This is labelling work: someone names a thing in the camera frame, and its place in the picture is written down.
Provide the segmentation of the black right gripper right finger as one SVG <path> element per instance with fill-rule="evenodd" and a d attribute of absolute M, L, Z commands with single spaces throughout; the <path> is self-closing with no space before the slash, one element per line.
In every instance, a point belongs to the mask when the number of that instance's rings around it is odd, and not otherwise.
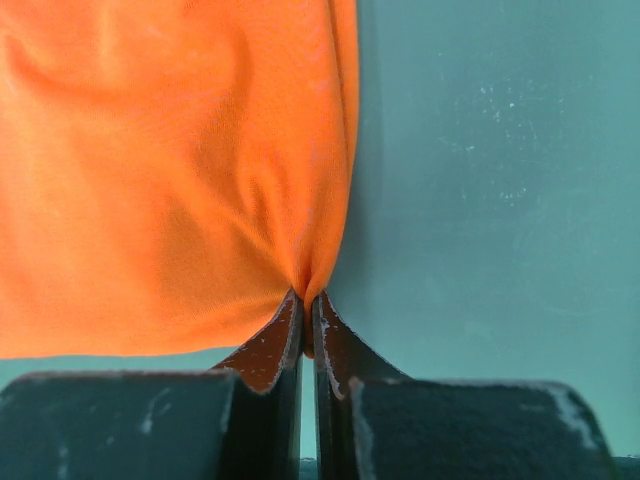
<path fill-rule="evenodd" d="M 323 479 L 614 479 L 598 422 L 556 382 L 418 380 L 371 349 L 326 294 L 312 306 Z"/>

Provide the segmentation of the orange t shirt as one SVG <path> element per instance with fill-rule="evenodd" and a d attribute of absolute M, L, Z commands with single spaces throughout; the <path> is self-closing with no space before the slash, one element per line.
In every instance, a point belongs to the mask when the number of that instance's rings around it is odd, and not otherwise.
<path fill-rule="evenodd" d="M 328 285 L 353 1 L 1 5 L 1 355 L 243 343 Z"/>

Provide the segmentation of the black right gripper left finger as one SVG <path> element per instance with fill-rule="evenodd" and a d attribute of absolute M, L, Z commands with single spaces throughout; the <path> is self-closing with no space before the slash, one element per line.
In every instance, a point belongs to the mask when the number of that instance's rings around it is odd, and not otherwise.
<path fill-rule="evenodd" d="M 42 371 L 1 393 L 5 479 L 295 479 L 304 306 L 208 370 Z"/>

